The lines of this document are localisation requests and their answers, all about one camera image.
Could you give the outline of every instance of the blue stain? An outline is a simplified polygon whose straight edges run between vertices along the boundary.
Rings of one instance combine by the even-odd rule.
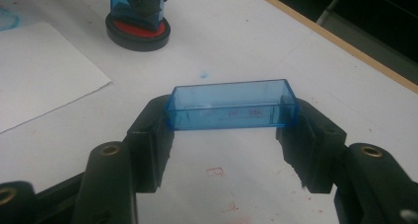
[[[20,19],[17,15],[0,8],[0,31],[14,29],[19,25],[19,22]]]
[[[200,74],[201,79],[205,79],[207,77],[209,77],[209,73],[207,73],[207,72],[203,72],[203,73]]]

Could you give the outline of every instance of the black round base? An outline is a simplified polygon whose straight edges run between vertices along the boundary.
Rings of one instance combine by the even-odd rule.
[[[105,18],[107,35],[116,44],[136,51],[152,51],[162,48],[169,42],[171,28],[163,19],[156,32],[150,32],[136,26],[118,21],[110,14]]]

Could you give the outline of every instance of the dark floor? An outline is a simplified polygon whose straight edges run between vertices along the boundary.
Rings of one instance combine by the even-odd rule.
[[[418,1],[279,1],[418,85]]]

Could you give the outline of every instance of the white paper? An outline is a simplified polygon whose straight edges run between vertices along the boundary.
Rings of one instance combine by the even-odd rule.
[[[0,133],[110,82],[48,23],[1,32],[0,42]]]

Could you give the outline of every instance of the white table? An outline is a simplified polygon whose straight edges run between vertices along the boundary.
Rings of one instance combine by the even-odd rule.
[[[18,1],[28,22],[53,25],[112,83],[1,133],[0,183],[41,191],[83,172],[94,147],[122,140],[174,86],[278,78],[342,127],[348,145],[381,146],[418,181],[418,96],[264,0],[169,0],[171,39],[154,52],[107,37],[109,0]],[[140,223],[337,223],[333,194],[301,189],[274,132],[177,132],[162,187],[138,194]],[[224,176],[207,172],[217,168]]]

